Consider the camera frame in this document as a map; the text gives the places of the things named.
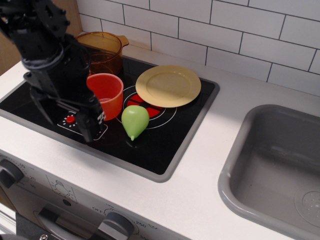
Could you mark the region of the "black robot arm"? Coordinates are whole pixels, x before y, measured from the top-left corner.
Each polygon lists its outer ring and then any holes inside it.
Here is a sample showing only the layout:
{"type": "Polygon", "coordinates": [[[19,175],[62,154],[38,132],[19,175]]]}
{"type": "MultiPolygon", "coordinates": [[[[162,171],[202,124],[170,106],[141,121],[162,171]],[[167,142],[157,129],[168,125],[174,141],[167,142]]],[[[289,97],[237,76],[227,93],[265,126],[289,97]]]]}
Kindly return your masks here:
{"type": "Polygon", "coordinates": [[[91,56],[72,35],[66,11],[50,0],[3,0],[0,31],[15,44],[27,69],[24,79],[39,111],[57,124],[75,112],[78,129],[91,142],[103,129],[104,111],[87,86],[91,56]]]}

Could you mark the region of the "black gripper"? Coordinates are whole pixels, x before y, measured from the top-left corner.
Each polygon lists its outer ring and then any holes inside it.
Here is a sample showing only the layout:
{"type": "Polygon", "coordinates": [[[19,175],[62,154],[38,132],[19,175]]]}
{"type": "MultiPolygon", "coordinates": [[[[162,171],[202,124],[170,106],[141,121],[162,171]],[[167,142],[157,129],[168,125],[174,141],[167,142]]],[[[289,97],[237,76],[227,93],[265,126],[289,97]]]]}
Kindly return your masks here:
{"type": "Polygon", "coordinates": [[[24,75],[31,85],[35,106],[52,125],[64,110],[76,112],[76,122],[84,140],[90,143],[103,129],[105,113],[87,87],[90,54],[73,36],[65,35],[56,54],[44,59],[24,59],[24,75]]]}

